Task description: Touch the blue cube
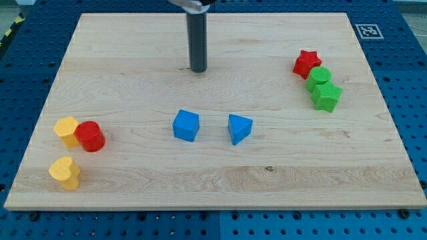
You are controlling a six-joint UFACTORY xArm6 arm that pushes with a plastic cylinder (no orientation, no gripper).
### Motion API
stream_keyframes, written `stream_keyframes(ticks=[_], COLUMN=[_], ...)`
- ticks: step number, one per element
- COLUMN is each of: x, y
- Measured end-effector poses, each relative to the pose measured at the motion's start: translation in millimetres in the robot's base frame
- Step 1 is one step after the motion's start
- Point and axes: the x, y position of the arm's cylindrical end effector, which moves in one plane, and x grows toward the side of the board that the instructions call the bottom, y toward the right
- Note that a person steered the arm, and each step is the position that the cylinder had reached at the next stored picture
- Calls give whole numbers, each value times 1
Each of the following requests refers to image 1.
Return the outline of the silver rod mount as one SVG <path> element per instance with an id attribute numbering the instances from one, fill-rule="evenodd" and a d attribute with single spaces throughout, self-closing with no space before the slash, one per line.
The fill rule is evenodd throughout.
<path id="1" fill-rule="evenodd" d="M 185 12 L 190 14 L 205 13 L 210 6 L 209 3 L 203 3 L 202 1 L 199 1 L 199 0 L 167 0 L 167 1 L 178 7 L 181 7 Z"/>

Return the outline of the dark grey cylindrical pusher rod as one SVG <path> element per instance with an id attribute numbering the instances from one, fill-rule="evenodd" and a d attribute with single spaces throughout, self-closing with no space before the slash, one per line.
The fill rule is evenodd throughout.
<path id="1" fill-rule="evenodd" d="M 206 13 L 186 14 L 190 69 L 202 73 L 207 69 Z"/>

